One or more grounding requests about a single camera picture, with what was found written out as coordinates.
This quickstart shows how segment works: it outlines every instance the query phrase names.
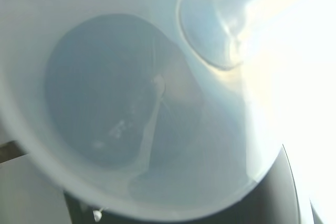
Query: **plastic container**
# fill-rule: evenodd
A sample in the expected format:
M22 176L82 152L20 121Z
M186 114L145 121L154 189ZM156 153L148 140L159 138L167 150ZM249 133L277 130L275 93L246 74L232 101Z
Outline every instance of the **plastic container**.
M65 190L136 219L190 220L229 207L281 147L243 71L194 56L178 2L0 3L8 131Z

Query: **dark circle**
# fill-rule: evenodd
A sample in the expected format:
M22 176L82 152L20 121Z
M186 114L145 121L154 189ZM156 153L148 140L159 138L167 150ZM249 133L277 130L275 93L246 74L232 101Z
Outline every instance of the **dark circle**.
M139 152L156 102L157 33L134 16L100 16L65 34L51 54L45 96L56 130L99 166L128 164Z

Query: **gray surface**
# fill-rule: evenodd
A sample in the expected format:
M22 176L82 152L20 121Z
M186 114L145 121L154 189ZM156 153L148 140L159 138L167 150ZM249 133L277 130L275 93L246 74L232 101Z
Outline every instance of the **gray surface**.
M27 156L0 164L1 224L71 224L62 191Z

